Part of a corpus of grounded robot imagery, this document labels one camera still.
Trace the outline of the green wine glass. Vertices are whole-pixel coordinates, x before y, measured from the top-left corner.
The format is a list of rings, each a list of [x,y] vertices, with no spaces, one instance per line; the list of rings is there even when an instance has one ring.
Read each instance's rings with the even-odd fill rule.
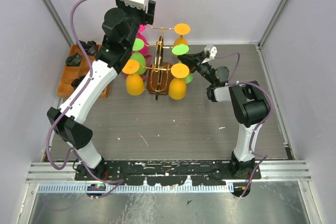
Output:
[[[139,53],[139,50],[144,47],[144,42],[138,38],[135,39],[133,44],[133,53],[131,55],[131,59],[137,61],[139,63],[139,69],[137,71],[137,74],[142,74],[146,72],[146,60],[144,56]]]
[[[188,66],[187,60],[183,57],[189,52],[190,48],[187,44],[177,44],[173,46],[172,53],[178,59],[171,68],[171,74],[173,77],[182,79],[189,84],[193,80],[193,74],[191,73],[191,67]]]

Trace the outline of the pink wine glass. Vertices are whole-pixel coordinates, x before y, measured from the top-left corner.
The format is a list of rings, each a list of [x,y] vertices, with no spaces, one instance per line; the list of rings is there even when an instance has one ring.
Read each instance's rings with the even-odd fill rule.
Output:
[[[144,42],[144,47],[142,49],[139,50],[139,53],[141,53],[145,60],[146,60],[146,64],[148,65],[152,59],[152,55],[149,52],[149,46],[148,46],[148,42],[146,37],[142,34],[146,29],[145,25],[140,25],[139,31],[137,33],[137,38],[142,40]]]

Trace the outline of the orange wine glass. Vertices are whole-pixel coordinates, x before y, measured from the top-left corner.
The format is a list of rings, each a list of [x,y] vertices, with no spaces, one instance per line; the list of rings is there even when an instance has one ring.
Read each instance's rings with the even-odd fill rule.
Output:
[[[132,96],[141,95],[145,89],[142,77],[137,74],[140,64],[133,59],[129,59],[122,69],[122,72],[127,75],[125,85],[127,93]]]
[[[190,33],[190,26],[185,23],[179,23],[174,26],[174,31],[176,34],[178,34],[178,37],[176,38],[173,47],[178,45],[188,45],[185,35]]]
[[[169,85],[169,96],[174,100],[181,100],[186,95],[186,78],[190,70],[187,65],[183,63],[176,63],[170,70],[173,79]]]

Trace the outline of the gold wire wine glass rack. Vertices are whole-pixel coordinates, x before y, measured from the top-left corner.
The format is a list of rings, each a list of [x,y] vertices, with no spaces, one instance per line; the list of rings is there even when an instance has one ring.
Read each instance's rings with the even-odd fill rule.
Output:
[[[164,32],[166,30],[173,30],[171,27],[150,27],[151,29],[157,29],[160,31],[160,35],[155,44],[155,55],[153,63],[146,67],[148,70],[148,78],[146,88],[150,94],[155,96],[158,100],[161,95],[169,96],[169,85],[173,79],[170,72],[173,63],[164,61],[164,50],[169,49],[172,51],[173,46],[166,46],[164,44]]]

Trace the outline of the orange wine glass back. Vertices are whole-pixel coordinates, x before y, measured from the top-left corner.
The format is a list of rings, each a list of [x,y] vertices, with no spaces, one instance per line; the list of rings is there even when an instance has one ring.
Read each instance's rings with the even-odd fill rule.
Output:
[[[122,69],[122,72],[127,75],[125,85],[127,93],[132,96],[141,95],[145,89],[142,77],[137,74],[140,64],[133,59],[129,59]]]

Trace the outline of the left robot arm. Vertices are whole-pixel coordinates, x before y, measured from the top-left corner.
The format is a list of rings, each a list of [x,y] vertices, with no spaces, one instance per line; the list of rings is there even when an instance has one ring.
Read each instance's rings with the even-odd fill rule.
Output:
[[[87,0],[79,0],[70,12],[70,27],[74,29],[73,17],[77,7]],[[86,117],[106,86],[114,80],[130,59],[133,45],[141,25],[151,25],[156,3],[152,0],[115,0],[116,7],[104,15],[102,29],[104,40],[89,72],[78,88],[59,107],[50,108],[47,117],[51,132],[55,132],[78,156],[86,173],[93,180],[105,174],[105,161],[97,152],[93,132],[84,126]]]

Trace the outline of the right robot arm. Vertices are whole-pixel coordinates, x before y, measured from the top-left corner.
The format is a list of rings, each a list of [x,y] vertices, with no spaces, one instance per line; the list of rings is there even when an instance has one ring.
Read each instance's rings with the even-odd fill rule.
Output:
[[[237,143],[232,151],[229,170],[233,177],[241,179],[255,167],[255,145],[259,130],[272,110],[271,97],[257,81],[230,82],[232,73],[225,66],[216,69],[209,64],[214,57],[208,52],[184,54],[177,57],[189,67],[191,73],[198,72],[210,85],[207,97],[212,102],[231,102],[234,116],[239,124]]]

